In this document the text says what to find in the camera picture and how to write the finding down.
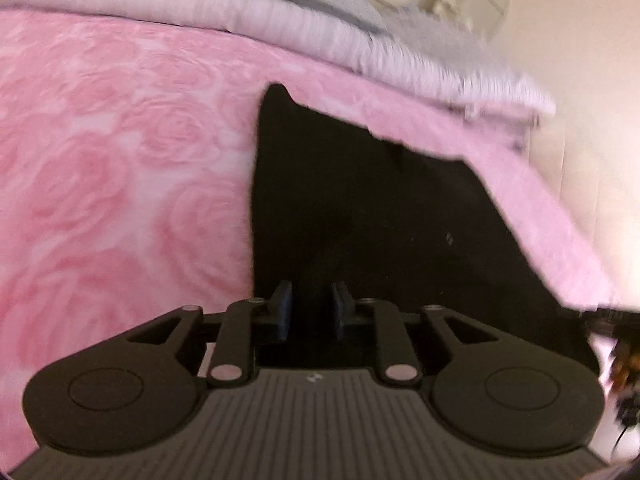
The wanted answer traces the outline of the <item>black knit skirt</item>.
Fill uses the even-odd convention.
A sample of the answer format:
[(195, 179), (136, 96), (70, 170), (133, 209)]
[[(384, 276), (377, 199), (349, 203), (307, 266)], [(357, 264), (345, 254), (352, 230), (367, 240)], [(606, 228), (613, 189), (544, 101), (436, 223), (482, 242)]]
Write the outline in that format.
[(404, 312), (439, 304), (600, 368), (468, 165), (304, 107), (282, 84), (259, 107), (250, 225), (255, 294), (290, 283), (302, 320), (325, 320), (342, 283)]

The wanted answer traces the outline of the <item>pink floral bed blanket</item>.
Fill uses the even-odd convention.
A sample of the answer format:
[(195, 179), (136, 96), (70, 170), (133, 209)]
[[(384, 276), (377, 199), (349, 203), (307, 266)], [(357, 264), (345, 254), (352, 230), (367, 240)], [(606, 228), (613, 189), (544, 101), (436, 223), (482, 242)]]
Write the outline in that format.
[(1, 12), (1, 467), (35, 449), (33, 374), (183, 304), (250, 292), (248, 189), (270, 82), (380, 138), (463, 158), (564, 304), (616, 299), (596, 253), (497, 133), (241, 36)]

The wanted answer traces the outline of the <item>lilac striped folded quilt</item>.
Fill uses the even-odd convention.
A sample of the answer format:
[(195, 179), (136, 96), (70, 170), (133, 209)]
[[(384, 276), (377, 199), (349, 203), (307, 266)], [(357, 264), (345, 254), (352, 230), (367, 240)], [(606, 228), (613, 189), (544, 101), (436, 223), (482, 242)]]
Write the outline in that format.
[(286, 0), (1, 0), (83, 14), (217, 29), (318, 58), (472, 115), (552, 115), (552, 96), (486, 42), (416, 9), (386, 11), (382, 32)]

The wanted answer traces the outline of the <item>round mirror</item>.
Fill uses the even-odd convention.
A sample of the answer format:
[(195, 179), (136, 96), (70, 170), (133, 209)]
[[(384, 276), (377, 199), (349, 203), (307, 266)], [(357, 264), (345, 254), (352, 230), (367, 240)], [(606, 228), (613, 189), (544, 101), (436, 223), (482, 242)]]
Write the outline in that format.
[(497, 35), (510, 10), (510, 0), (468, 0), (473, 32), (489, 41)]

